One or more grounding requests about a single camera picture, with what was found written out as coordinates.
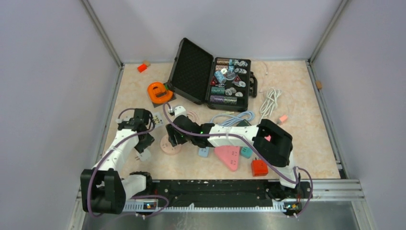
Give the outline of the pink triangular power strip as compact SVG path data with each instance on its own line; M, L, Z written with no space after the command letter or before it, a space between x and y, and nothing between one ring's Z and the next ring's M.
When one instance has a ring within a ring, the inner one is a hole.
M240 147L220 146L214 148L217 158L232 172L238 169Z

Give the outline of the small red block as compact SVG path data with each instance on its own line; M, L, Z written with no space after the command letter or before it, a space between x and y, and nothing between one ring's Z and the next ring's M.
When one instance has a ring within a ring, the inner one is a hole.
M138 70L138 72L143 72L143 71L145 71L146 69L148 68L148 65L147 64L141 64L141 65L139 65L138 67L137 67L137 70Z

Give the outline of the red cube socket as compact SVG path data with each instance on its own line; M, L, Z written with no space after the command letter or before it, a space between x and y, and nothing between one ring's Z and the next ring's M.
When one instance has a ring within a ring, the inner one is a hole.
M263 160L253 160L251 162L251 171L253 177L266 176L269 173L268 166Z

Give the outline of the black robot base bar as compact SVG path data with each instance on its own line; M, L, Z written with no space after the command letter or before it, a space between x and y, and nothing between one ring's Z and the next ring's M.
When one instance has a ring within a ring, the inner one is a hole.
M289 188L266 179L151 181L138 195L161 195L169 200L169 207L270 207L277 201L311 197L309 182Z

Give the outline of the black open carrying case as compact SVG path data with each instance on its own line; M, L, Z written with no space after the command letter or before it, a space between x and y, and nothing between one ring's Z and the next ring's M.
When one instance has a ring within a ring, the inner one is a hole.
M214 57L183 38L167 81L168 89L210 109L244 112L250 97L258 95L251 60Z

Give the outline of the light blue power strip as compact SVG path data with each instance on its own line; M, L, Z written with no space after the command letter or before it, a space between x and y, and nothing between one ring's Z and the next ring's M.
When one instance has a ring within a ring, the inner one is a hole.
M199 155L200 157L207 158L208 155L209 155L209 151L210 151L210 148L209 148L209 147L206 147L206 148L199 148L199 150L198 150L198 155Z

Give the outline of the teal power strip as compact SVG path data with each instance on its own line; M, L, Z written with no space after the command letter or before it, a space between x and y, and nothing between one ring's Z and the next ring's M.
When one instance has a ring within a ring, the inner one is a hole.
M240 155L246 159L250 159L253 154L253 151L249 147L241 147L240 148Z

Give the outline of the pink round plug base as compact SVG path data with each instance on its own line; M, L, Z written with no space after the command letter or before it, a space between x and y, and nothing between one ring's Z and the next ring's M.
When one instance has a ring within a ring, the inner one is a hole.
M162 151L167 155L176 155L181 151L181 145L175 147L169 141L168 135L165 135L160 141L160 147Z

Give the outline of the small wooden block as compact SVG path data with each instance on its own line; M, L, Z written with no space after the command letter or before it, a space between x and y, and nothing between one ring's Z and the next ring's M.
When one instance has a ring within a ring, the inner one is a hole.
M147 66L147 67L150 67L150 66L151 66L151 63L150 63L149 61L147 61L147 60L144 60L144 61L143 61L143 65L145 65L145 66Z

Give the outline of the white plug adapter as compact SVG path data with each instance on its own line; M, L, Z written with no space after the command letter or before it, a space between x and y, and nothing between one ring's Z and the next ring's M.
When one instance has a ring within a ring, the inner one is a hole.
M143 152L138 152L137 150L135 150L135 153L136 153L135 157L136 161L145 162L151 158L151 153L149 149L144 149Z

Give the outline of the dark green cube socket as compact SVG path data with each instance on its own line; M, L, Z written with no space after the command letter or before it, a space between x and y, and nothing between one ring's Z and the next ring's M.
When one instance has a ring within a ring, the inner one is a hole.
M237 127L248 127L248 126L251 126L251 123L245 119L237 124Z

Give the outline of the small pink plug adapter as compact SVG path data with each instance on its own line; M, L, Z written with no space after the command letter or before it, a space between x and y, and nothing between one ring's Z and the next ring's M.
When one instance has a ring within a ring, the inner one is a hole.
M288 115L282 115L281 117L279 117L279 118L277 119L276 124L281 125L281 124L283 124L284 122L286 122L288 118L289 118Z

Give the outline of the orange tape dispenser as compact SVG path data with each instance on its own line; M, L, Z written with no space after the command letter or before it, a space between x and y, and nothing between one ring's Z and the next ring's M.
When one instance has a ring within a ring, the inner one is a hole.
M164 83L153 82L147 88L148 96L154 104L164 104L174 97L174 92L169 90Z

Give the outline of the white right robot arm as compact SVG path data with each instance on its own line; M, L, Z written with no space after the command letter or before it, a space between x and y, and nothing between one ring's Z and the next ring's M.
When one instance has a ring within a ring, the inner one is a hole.
M298 173L293 160L293 137L276 123L262 119L251 126L224 126L214 123L197 124L184 112L183 106L163 106L166 126L172 146L190 142L199 148L221 146L248 147L279 176L281 192L294 197L300 192Z

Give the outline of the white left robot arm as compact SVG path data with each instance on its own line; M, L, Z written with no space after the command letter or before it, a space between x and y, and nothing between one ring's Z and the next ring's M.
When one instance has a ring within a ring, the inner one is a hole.
M150 158L148 147L155 141L151 131L155 128L153 115L149 110L134 108L133 116L118 118L116 135L104 156L91 168L80 175L82 209L95 216L120 214L127 200L138 194L148 198L154 186L150 174L132 173L125 179L119 175L135 151L140 160Z

